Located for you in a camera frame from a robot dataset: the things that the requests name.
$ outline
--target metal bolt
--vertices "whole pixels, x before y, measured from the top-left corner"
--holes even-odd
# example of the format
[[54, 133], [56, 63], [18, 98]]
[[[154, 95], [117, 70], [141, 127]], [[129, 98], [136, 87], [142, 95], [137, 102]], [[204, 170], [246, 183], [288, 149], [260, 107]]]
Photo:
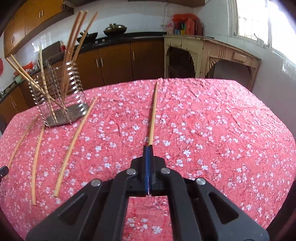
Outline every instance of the metal bolt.
[[162, 174], [169, 174], [170, 173], [170, 169], [167, 167], [162, 168], [160, 171]]
[[135, 175], [137, 173], [137, 171], [134, 168], [130, 168], [126, 170], [126, 173], [128, 175]]
[[101, 180], [99, 180], [99, 179], [93, 179], [92, 181], [91, 181], [91, 185], [93, 186], [93, 187], [98, 187], [98, 186], [100, 186], [101, 185]]
[[204, 185], [206, 183], [206, 180], [200, 177], [196, 179], [196, 182], [198, 185]]

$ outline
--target triangular cutout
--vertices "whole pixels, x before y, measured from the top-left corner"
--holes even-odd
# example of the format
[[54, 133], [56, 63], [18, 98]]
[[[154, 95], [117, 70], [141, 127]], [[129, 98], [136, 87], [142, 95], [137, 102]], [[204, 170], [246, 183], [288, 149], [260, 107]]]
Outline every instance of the triangular cutout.
[[79, 197], [75, 202], [68, 206], [59, 216], [60, 220], [67, 225], [74, 225], [78, 219], [78, 216], [88, 198], [88, 195], [84, 194]]
[[239, 214], [226, 202], [224, 202], [216, 193], [210, 192], [209, 197], [222, 224], [227, 224], [239, 217]]

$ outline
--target wire basket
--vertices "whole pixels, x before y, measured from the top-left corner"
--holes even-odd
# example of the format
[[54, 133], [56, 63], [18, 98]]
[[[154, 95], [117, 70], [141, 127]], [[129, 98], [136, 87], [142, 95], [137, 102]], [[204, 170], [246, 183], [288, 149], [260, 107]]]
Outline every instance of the wire basket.
[[[67, 96], [63, 102], [60, 88], [63, 66], [55, 67], [48, 62], [46, 62], [46, 65], [47, 70], [44, 70], [44, 76], [48, 94], [53, 97], [57, 103], [61, 105], [64, 103], [66, 110], [54, 102], [51, 102], [50, 105], [46, 96], [36, 91], [31, 86], [31, 92], [33, 93], [33, 98], [40, 115], [45, 125], [48, 127], [73, 123], [84, 116], [89, 107], [83, 92], [76, 64], [71, 61], [66, 63], [66, 74], [70, 81]], [[36, 76], [35, 82], [45, 90], [41, 74]]]

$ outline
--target window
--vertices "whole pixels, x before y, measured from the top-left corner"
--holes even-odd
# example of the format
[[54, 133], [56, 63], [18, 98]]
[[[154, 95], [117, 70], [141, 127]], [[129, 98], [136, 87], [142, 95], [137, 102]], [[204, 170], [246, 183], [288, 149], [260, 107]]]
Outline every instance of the window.
[[296, 64], [296, 25], [270, 0], [231, 0], [234, 35], [257, 40]]

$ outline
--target pink tablecloth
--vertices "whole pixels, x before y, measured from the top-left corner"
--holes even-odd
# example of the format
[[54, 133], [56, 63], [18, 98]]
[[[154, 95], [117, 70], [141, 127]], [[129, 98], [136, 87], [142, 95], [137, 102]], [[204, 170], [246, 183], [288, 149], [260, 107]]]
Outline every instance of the pink tablecloth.
[[[155, 80], [87, 90], [98, 101], [76, 142], [60, 197], [58, 173], [81, 120], [46, 129], [40, 147], [36, 199], [31, 172], [42, 121], [20, 146], [8, 179], [1, 183], [1, 208], [17, 232], [27, 232], [94, 178], [108, 180], [142, 155], [149, 131]], [[295, 178], [295, 141], [286, 126], [235, 81], [158, 80], [154, 153], [185, 178], [202, 176], [266, 228]], [[10, 156], [36, 108], [16, 115], [0, 139], [0, 166]], [[124, 240], [172, 240], [166, 197], [130, 198]]]

